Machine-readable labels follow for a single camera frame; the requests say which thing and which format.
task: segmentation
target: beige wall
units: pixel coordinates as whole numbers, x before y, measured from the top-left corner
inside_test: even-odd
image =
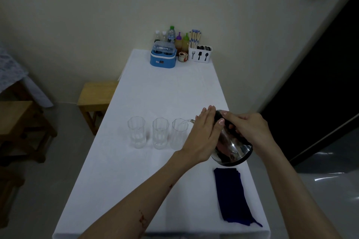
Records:
[[[155,30],[197,28],[231,110],[258,109],[338,0],[0,0],[0,40],[58,102],[117,79]]]

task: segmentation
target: hand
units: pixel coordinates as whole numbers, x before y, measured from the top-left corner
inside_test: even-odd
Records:
[[[217,145],[224,119],[218,120],[213,126],[215,113],[215,106],[210,105],[208,110],[203,108],[201,114],[196,116],[193,128],[179,151],[188,159],[192,159],[193,165],[208,160]]]
[[[269,149],[280,151],[269,130],[267,121],[260,114],[234,115],[228,111],[222,111],[221,114],[236,126],[236,132],[253,145],[253,150],[260,157]]]

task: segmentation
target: person's right arm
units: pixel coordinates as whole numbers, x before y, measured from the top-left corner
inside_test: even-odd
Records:
[[[222,112],[262,159],[283,215],[288,235],[293,238],[341,238],[302,180],[274,141],[268,123],[260,114],[234,115]]]

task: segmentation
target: forearm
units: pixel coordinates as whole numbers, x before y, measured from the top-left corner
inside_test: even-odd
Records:
[[[173,185],[192,166],[179,151],[175,152],[159,171],[101,216],[79,238],[140,238]]]
[[[293,238],[341,238],[278,146],[262,155],[288,235]]]

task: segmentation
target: chopsticks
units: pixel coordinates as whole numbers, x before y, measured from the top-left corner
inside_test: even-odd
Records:
[[[190,31],[190,48],[196,48],[201,38],[201,32],[199,30]]]

